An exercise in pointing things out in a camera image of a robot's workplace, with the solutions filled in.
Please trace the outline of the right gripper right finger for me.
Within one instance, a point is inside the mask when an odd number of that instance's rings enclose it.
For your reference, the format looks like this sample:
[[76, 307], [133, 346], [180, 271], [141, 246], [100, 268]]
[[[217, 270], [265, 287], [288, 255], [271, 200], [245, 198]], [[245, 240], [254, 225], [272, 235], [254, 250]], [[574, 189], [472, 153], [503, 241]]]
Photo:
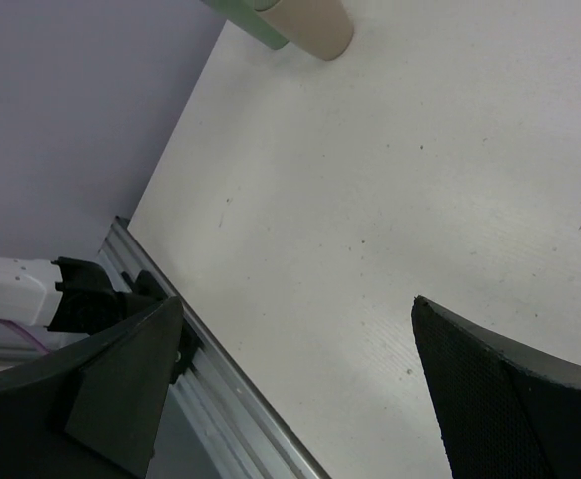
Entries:
[[419, 296], [412, 328], [455, 478], [581, 478], [581, 365]]

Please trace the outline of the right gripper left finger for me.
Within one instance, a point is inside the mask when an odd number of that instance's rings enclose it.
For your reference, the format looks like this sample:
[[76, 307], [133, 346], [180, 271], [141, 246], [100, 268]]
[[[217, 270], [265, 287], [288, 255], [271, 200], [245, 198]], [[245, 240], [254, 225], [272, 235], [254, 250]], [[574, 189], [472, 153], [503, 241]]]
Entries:
[[169, 380], [139, 313], [0, 372], [0, 478], [143, 478]]

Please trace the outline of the light green cup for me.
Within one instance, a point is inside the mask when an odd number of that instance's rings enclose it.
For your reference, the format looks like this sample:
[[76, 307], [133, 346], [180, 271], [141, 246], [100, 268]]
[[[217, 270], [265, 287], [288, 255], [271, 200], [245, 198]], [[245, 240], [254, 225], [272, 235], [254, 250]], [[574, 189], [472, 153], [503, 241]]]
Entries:
[[278, 50], [289, 42], [260, 18], [245, 1], [202, 0], [202, 3], [272, 50]]

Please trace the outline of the beige cup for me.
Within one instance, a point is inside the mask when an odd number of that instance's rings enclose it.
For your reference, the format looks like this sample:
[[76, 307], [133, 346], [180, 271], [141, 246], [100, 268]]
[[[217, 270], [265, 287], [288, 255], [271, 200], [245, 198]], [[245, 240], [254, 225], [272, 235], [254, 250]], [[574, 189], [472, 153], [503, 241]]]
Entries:
[[331, 61], [354, 36], [354, 25], [340, 0], [249, 1], [255, 13], [307, 53]]

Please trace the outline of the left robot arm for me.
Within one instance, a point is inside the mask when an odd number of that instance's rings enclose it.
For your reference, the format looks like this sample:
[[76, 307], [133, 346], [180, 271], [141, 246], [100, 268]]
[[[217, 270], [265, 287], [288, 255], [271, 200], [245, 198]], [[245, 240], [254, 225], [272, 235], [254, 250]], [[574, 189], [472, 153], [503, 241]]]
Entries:
[[114, 289], [90, 261], [0, 257], [0, 320], [51, 332], [93, 335], [167, 298], [147, 271], [124, 273], [127, 291]]

